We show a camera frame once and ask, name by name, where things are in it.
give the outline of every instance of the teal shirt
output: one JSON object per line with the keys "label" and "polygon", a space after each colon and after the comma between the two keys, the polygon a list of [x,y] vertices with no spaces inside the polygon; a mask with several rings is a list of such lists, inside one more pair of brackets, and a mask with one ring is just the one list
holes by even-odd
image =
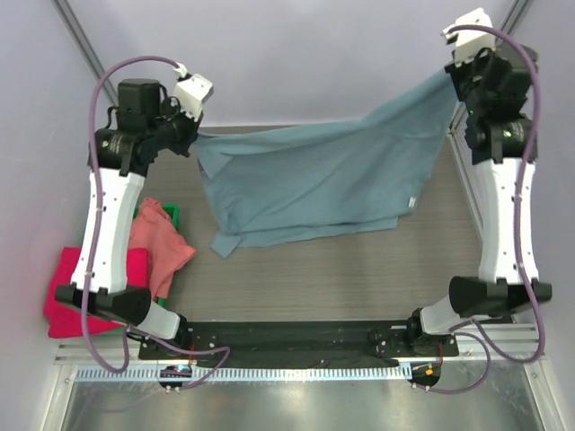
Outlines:
{"label": "teal shirt", "polygon": [[456,104],[437,73],[367,114],[238,135],[200,135],[192,146],[219,233],[235,247],[391,229],[429,179]]}

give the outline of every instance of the black bracket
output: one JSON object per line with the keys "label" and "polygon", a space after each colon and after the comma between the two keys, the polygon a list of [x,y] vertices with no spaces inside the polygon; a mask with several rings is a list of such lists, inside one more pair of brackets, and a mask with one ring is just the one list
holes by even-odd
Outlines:
{"label": "black bracket", "polygon": [[[553,288],[550,284],[533,280],[532,286],[537,302],[551,300]],[[453,277],[449,283],[449,300],[461,317],[509,315],[530,307],[525,286],[509,285],[503,279],[488,283],[477,277]]]}
{"label": "black bracket", "polygon": [[[70,308],[82,307],[82,290],[75,285],[62,285],[56,288],[56,300]],[[149,289],[128,286],[126,290],[108,294],[101,290],[88,294],[88,313],[107,321],[120,321],[137,326],[147,316],[152,302]]]}

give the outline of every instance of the white bracket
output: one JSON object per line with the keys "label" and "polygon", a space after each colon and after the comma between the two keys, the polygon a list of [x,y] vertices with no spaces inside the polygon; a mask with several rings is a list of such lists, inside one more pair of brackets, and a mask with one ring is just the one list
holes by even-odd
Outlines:
{"label": "white bracket", "polygon": [[471,61],[483,48],[495,49],[495,36],[492,34],[474,30],[451,31],[455,26],[465,24],[493,27],[491,18],[480,7],[460,16],[454,24],[451,24],[441,32],[447,43],[455,41],[454,63],[456,66]]}

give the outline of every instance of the red towel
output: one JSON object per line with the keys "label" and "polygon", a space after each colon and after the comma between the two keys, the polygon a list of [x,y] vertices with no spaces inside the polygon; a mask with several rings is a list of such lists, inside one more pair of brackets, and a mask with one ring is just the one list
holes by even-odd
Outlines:
{"label": "red towel", "polygon": [[[56,273],[50,282],[48,297],[44,303],[44,315],[49,318],[48,336],[53,339],[81,337],[80,313],[56,302],[54,295],[59,285],[70,283],[75,266],[80,259],[80,247],[65,247],[60,256]],[[126,258],[126,271],[130,286],[147,287],[146,249],[131,249]],[[120,328],[121,325],[112,321],[103,321],[96,317],[88,318],[88,328],[91,334]]]}

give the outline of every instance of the white wall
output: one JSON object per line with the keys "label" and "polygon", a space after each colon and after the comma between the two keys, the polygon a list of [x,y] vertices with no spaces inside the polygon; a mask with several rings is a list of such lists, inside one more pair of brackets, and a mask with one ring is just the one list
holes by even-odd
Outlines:
{"label": "white wall", "polygon": [[535,0],[515,35],[539,53],[543,107],[532,201],[534,253],[540,278],[553,283],[553,301],[544,306],[546,352],[570,409],[575,408],[570,379],[575,357],[574,22],[572,1]]}
{"label": "white wall", "polygon": [[[215,84],[205,126],[357,118],[449,61],[440,32],[512,0],[70,0],[105,67],[172,57]],[[134,73],[171,83],[165,66]]]}
{"label": "white wall", "polygon": [[56,343],[42,305],[87,212],[95,80],[49,1],[0,4],[0,428],[38,429]]}

